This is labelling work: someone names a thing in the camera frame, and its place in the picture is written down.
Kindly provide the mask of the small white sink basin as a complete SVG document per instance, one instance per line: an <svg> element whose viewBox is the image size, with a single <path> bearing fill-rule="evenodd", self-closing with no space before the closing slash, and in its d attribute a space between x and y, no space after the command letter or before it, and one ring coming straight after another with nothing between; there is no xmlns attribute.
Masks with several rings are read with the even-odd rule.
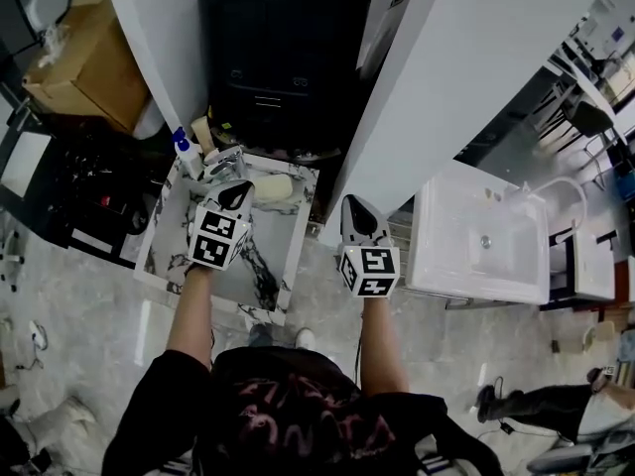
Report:
<svg viewBox="0 0 635 476"><path fill-rule="evenodd" d="M609 240L600 243L585 229L561 243L561 231L550 237L550 301L613 300L615 298L614 257Z"/></svg>

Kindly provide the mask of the beige tube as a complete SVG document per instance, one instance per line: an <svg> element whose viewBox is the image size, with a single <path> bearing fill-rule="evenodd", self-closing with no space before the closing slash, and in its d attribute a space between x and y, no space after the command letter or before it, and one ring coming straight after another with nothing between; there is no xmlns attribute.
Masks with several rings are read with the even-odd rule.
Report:
<svg viewBox="0 0 635 476"><path fill-rule="evenodd" d="M215 156L218 153L212 139L212 134L208 125L207 117L201 116L193 120L190 124L191 129L201 147L202 154L207 158L208 156Z"/></svg>

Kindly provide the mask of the person's right forearm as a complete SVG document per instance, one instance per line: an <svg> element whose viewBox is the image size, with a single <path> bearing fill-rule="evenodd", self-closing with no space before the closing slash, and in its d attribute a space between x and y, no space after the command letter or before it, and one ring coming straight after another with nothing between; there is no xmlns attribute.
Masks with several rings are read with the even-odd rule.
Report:
<svg viewBox="0 0 635 476"><path fill-rule="evenodd" d="M391 305L384 297L367 297L364 300L360 378L361 390L369 397L410 391L391 316Z"/></svg>

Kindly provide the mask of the white bottle with blue pump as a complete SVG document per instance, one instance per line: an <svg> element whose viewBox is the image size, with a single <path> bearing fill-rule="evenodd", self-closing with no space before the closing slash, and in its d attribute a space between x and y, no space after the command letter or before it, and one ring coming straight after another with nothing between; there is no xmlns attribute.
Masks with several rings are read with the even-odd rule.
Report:
<svg viewBox="0 0 635 476"><path fill-rule="evenodd" d="M190 177L198 181L203 176L204 166L200 154L200 146L195 144L183 127L179 127L172 136L175 151Z"/></svg>

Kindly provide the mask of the person's left forearm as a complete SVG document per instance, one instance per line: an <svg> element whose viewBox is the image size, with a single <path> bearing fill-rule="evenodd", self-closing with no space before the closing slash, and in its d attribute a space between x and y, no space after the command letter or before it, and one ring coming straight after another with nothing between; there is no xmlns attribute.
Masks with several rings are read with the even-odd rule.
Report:
<svg viewBox="0 0 635 476"><path fill-rule="evenodd" d="M167 341L167 350L181 352L211 369L213 346L211 286L213 269L189 269Z"/></svg>

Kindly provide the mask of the large black cabinet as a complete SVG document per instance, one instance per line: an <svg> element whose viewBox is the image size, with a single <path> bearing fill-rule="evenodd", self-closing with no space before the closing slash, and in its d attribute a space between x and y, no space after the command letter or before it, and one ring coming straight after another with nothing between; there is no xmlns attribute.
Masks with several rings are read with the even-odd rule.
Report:
<svg viewBox="0 0 635 476"><path fill-rule="evenodd" d="M342 148L371 1L197 0L213 128L266 152Z"/></svg>

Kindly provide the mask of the marble sink cabinet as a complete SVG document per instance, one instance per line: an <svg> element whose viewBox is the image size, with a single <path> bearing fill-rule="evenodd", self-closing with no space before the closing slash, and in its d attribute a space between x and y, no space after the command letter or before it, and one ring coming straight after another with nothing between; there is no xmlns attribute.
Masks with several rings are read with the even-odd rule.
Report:
<svg viewBox="0 0 635 476"><path fill-rule="evenodd" d="M282 201L252 205L252 232L228 270L216 272L212 306L255 321L284 325L309 221L318 171L304 166L244 156L251 180L286 175L292 195ZM155 204L134 277L154 288L178 295L189 267L188 227L205 189L191 180L175 160Z"/></svg>

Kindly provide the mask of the large white sink basin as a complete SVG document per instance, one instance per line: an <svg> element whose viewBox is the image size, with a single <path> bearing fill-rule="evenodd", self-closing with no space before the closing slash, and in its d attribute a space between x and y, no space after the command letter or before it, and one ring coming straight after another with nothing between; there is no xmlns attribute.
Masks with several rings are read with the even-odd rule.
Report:
<svg viewBox="0 0 635 476"><path fill-rule="evenodd" d="M405 285L442 297L548 301L545 202L452 161L415 196Z"/></svg>

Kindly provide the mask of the white chair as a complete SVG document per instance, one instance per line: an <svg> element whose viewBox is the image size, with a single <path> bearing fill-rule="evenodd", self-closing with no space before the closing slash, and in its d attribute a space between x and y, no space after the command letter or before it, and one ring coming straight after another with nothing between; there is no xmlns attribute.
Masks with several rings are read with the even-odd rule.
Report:
<svg viewBox="0 0 635 476"><path fill-rule="evenodd" d="M0 283L7 285L13 294L18 290L19 270L25 264L19 243L20 233L16 229L9 229L0 238Z"/></svg>

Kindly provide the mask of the cardboard box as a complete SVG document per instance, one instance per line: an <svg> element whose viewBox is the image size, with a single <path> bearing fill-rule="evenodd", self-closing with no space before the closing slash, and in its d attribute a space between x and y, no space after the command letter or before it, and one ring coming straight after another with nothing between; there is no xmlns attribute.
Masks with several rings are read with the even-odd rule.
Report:
<svg viewBox="0 0 635 476"><path fill-rule="evenodd" d="M150 98L111 0L70 0L22 85L53 113L101 117L128 135Z"/></svg>

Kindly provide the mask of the person's dark shoe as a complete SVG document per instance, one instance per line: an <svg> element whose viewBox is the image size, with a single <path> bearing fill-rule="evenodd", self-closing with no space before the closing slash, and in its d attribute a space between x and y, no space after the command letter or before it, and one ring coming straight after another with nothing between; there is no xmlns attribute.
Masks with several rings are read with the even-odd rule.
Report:
<svg viewBox="0 0 635 476"><path fill-rule="evenodd" d="M274 338L272 335L272 326L269 324L256 323L248 334L247 346L250 348L272 347Z"/></svg>

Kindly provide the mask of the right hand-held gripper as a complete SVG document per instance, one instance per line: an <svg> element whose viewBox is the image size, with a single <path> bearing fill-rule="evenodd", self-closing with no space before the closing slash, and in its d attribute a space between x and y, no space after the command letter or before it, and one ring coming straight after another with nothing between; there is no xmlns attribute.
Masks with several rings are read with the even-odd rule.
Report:
<svg viewBox="0 0 635 476"><path fill-rule="evenodd" d="M343 240L380 239L388 236L385 216L364 198L348 194L341 203ZM390 245L341 247L338 271L355 298L388 298L400 278L400 251Z"/></svg>

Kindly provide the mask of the black table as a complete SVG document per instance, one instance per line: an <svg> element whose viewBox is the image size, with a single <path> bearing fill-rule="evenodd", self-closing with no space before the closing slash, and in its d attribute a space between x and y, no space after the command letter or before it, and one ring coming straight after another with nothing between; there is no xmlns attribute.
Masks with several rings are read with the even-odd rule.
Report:
<svg viewBox="0 0 635 476"><path fill-rule="evenodd" d="M138 140L97 118L15 122L0 137L0 177L28 133L44 150L35 156L25 193L0 181L0 208L48 243L133 269L123 246L127 236L145 231L146 200L158 197L174 161L169 127Z"/></svg>

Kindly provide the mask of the black chair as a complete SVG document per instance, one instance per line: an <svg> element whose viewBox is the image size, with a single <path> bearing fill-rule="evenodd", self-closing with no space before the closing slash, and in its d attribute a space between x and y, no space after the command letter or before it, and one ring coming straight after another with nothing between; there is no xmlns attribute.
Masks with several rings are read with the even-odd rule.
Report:
<svg viewBox="0 0 635 476"><path fill-rule="evenodd" d="M600 108L586 101L581 100L576 105L565 101L561 109L569 123L568 132L576 130L584 137L592 138L613 128L611 118Z"/></svg>

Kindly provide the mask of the person's black printed shirt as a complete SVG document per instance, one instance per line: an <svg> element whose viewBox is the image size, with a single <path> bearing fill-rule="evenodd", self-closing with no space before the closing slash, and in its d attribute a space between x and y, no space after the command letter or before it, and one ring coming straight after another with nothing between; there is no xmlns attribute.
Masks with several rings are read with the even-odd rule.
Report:
<svg viewBox="0 0 635 476"><path fill-rule="evenodd" d="M147 476L182 456L193 476L432 476L432 457L503 476L441 398L368 397L325 356L283 347L228 350L211 367L176 350L152 362L102 475Z"/></svg>

